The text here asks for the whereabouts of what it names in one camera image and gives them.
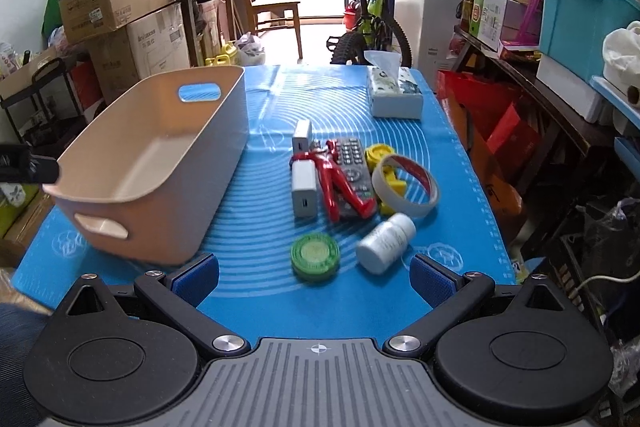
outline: bicycle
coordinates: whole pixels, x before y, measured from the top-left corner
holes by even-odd
[[[360,16],[355,28],[341,37],[329,37],[326,47],[333,53],[332,64],[369,65],[365,50],[396,51],[402,55],[401,66],[410,68],[411,47],[402,28],[391,16],[387,0],[357,0]]]

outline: gray ribbed plate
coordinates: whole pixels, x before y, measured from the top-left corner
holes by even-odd
[[[41,427],[57,427],[53,420]],[[415,360],[391,359],[370,339],[263,339],[216,360],[183,402],[138,427],[471,427]],[[580,421],[576,426],[587,427]]]

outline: remote control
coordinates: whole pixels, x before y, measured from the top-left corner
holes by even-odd
[[[336,163],[344,172],[347,181],[361,200],[374,197],[371,174],[364,159],[362,143],[357,138],[338,138],[335,140],[335,148],[338,152]],[[360,217],[354,208],[347,203],[341,194],[337,194],[340,217],[354,219]]]

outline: blue silicone mat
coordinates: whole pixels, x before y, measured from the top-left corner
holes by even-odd
[[[215,81],[215,68],[211,70]],[[363,66],[258,66],[246,69],[250,138],[202,243],[220,261],[220,283],[199,309],[250,342],[258,337],[373,337],[380,343],[429,307],[409,284],[408,264],[427,253],[456,272],[483,271],[514,283],[494,216],[458,138],[418,71],[422,121],[374,120]],[[368,222],[294,220],[290,199],[291,134],[312,121],[314,138],[356,136],[364,147],[393,146],[431,170],[442,193],[435,211],[416,222],[409,250],[381,277],[358,266],[354,247]],[[417,182],[408,196],[425,198]],[[321,231],[340,246],[338,275],[323,285],[296,279],[289,262],[295,238]],[[14,275],[18,290],[55,307],[82,273],[126,283],[152,266],[94,250],[55,208]]]

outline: white pill bottle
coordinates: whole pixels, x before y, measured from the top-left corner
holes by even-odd
[[[380,275],[404,253],[414,237],[411,218],[394,214],[356,245],[356,256],[366,271]]]

